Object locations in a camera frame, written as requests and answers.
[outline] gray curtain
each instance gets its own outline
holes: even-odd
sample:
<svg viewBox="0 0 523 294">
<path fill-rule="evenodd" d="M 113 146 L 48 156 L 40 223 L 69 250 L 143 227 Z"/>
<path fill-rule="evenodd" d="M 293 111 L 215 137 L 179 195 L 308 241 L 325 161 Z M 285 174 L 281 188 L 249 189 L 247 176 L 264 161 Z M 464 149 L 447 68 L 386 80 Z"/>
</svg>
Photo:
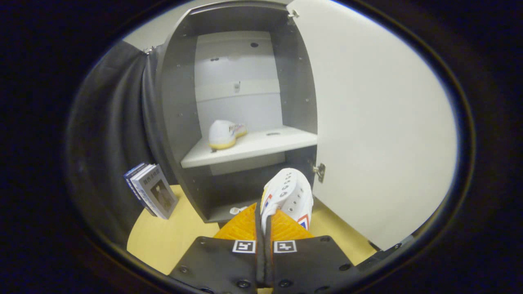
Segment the gray curtain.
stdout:
<svg viewBox="0 0 523 294">
<path fill-rule="evenodd" d="M 114 243 L 127 239 L 143 210 L 123 174 L 141 162 L 158 163 L 176 184 L 154 130 L 154 74 L 158 53 L 120 41 L 86 76 L 66 133 L 66 165 L 73 202 L 95 231 Z"/>
</svg>

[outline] yellow sole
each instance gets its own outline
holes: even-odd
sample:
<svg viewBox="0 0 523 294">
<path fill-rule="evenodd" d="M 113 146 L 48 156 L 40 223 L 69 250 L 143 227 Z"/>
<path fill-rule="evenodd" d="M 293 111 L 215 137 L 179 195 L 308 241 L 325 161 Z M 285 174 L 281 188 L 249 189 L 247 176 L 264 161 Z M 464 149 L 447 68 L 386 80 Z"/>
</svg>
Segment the yellow sole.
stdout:
<svg viewBox="0 0 523 294">
<path fill-rule="evenodd" d="M 216 149 L 216 150 L 223 150 L 223 149 L 227 149 L 227 148 L 230 148 L 232 146 L 234 146 L 236 144 L 236 139 L 239 138 L 239 137 L 243 137 L 247 134 L 247 131 L 243 132 L 243 133 L 238 133 L 234 136 L 234 140 L 232 140 L 231 142 L 229 143 L 226 143 L 226 144 L 209 144 L 209 146 L 211 146 L 211 148 L 213 149 Z"/>
</svg>

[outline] stack of books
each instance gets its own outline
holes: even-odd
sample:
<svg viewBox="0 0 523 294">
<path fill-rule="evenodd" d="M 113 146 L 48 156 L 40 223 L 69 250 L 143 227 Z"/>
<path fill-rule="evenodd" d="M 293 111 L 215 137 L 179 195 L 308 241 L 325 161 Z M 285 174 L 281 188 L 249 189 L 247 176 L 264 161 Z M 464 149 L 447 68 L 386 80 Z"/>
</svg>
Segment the stack of books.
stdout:
<svg viewBox="0 0 523 294">
<path fill-rule="evenodd" d="M 123 175 L 143 207 L 155 217 L 169 219 L 178 198 L 157 164 L 140 163 Z"/>
</svg>

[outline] cabinet door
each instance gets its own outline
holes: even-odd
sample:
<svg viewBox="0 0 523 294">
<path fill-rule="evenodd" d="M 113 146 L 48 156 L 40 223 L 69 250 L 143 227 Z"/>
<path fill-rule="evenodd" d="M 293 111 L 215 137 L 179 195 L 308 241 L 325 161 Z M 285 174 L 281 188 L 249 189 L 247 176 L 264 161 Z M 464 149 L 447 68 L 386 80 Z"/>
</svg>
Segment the cabinet door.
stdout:
<svg viewBox="0 0 523 294">
<path fill-rule="evenodd" d="M 383 250 L 415 231 L 451 185 L 448 93 L 408 44 L 336 2 L 295 0 L 317 101 L 314 195 Z"/>
</svg>

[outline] white shelf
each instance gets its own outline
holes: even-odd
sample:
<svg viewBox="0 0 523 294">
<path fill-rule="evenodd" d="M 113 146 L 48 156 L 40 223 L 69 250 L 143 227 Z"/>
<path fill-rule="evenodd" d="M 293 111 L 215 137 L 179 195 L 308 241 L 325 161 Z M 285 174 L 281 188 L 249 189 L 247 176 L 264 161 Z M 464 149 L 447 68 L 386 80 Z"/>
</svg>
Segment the white shelf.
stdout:
<svg viewBox="0 0 523 294">
<path fill-rule="evenodd" d="M 248 133 L 225 150 L 212 152 L 209 142 L 200 139 L 181 160 L 183 168 L 247 159 L 317 144 L 317 135 L 296 128 L 282 126 L 265 131 Z"/>
</svg>

